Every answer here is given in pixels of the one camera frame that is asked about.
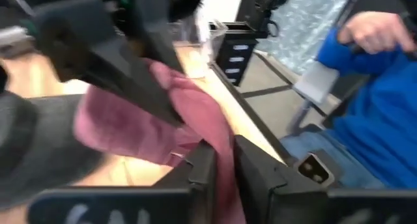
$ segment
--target jeans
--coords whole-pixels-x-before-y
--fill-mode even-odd
[[[337,142],[326,132],[304,132],[298,136],[288,136],[280,139],[290,155],[302,160],[312,150],[320,150],[330,157],[343,169],[340,178],[346,188],[384,188],[385,185],[375,178],[345,146]]]

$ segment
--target red towel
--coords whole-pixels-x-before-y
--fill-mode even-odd
[[[176,166],[204,139],[217,152],[215,224],[245,224],[233,162],[233,133],[220,106],[184,75],[148,61],[187,126],[176,129],[133,104],[89,87],[74,123],[78,140],[94,149]]]

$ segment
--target clamp jaw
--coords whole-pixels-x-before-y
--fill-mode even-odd
[[[34,201],[27,220],[30,224],[212,224],[215,187],[216,153],[202,141],[151,187],[54,189]]]
[[[64,0],[29,11],[18,3],[22,0],[9,1],[24,11],[27,19],[20,27],[1,31],[2,49],[13,48],[9,44],[34,41],[36,49],[51,59],[61,82],[80,79],[174,126],[183,123],[166,91],[140,57],[184,72],[173,47],[168,22],[192,14],[200,0],[130,0],[128,5],[120,1]],[[139,44],[146,52],[135,53],[128,39],[116,32],[115,24],[124,19],[121,14],[129,21],[129,31],[122,32],[129,33],[129,42]]]

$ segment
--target black drawer unit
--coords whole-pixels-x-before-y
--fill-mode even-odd
[[[244,23],[226,23],[226,26],[228,30],[218,52],[216,63],[230,83],[239,86],[253,49],[258,44],[256,38],[264,35],[251,31]]]

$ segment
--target wooden floor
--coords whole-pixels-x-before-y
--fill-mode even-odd
[[[9,74],[8,90],[20,96],[81,94],[87,85],[80,81],[59,83],[47,59],[39,55],[4,61]],[[170,167],[122,156],[108,156],[104,166],[75,186],[151,186],[171,170]],[[26,224],[26,205],[0,212],[1,224]]]

